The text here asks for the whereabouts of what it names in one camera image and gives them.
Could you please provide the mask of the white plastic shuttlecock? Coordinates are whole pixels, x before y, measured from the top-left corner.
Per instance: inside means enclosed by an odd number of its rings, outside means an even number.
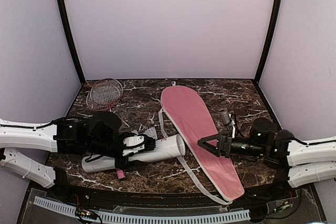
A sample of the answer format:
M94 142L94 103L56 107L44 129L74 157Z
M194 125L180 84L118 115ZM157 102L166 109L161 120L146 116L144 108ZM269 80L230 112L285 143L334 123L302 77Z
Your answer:
M133 130L129 133L129 137L137 137L139 135L137 130Z
M144 134L147 135L148 137L151 137L155 140L158 139L157 131L155 127L148 128L144 131Z

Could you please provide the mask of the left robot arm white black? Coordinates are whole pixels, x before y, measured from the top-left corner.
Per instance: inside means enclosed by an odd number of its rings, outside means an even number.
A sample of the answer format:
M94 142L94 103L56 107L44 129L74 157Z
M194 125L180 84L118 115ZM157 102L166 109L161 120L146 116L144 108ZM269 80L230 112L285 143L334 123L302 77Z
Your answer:
M1 120L1 165L45 188L52 188L63 201L74 197L66 172L47 167L21 156L16 148L51 153L97 154L111 157L118 169L132 167L129 157L155 149L155 140L146 135L119 133L121 119L112 112L95 112L89 118L65 116L46 124L15 123Z

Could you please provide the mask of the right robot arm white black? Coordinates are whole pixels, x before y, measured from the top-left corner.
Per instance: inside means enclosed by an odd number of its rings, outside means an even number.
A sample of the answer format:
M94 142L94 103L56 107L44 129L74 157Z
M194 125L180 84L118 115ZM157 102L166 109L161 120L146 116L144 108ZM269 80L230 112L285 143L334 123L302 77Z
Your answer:
M265 165L288 171L292 188L335 178L334 136L302 141L288 130L278 130L267 118L255 119L248 137L216 134L197 144L217 157L261 157Z

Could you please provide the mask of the white shuttlecock tube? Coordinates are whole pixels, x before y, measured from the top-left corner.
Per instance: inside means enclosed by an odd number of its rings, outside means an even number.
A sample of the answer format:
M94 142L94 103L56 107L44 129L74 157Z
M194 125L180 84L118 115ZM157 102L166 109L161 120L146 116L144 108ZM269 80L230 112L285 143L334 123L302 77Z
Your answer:
M145 162L157 162L185 155L185 145L182 137L177 134L156 141L156 147L152 151L137 152L132 156L113 158L93 155L84 157L81 165L85 172L101 172L110 169L129 169L136 164Z

